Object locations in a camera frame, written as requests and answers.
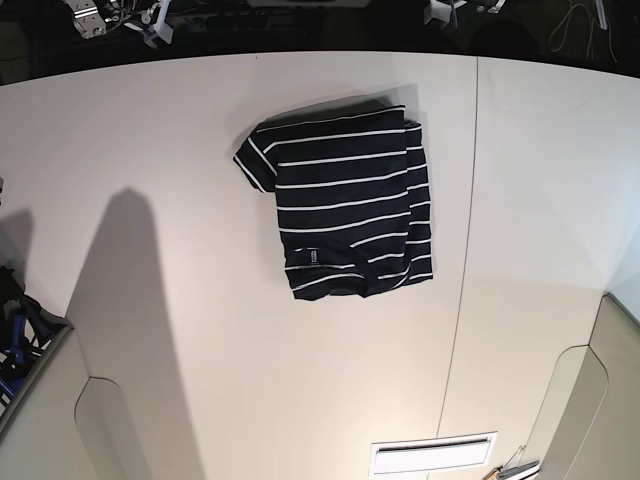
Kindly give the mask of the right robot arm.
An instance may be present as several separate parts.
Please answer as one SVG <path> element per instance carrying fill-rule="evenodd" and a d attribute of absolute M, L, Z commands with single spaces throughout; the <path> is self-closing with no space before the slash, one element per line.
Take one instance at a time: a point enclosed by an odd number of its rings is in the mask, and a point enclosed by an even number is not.
<path fill-rule="evenodd" d="M 126 27 L 143 37 L 144 43 L 156 48 L 158 43 L 170 45 L 173 28 L 167 23 L 170 0 L 64 0 L 72 22 L 85 40 L 106 36 Z"/>

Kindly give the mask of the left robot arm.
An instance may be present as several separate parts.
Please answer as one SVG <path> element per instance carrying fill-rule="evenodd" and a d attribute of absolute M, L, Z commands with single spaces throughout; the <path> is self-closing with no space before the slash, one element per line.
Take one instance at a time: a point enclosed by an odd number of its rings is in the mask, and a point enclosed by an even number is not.
<path fill-rule="evenodd" d="M 429 0 L 423 10 L 423 23 L 428 25 L 432 21 L 440 22 L 443 26 L 456 26 L 458 11 L 470 5 L 475 12 L 481 14 L 498 14 L 504 7 L 506 0 Z"/>

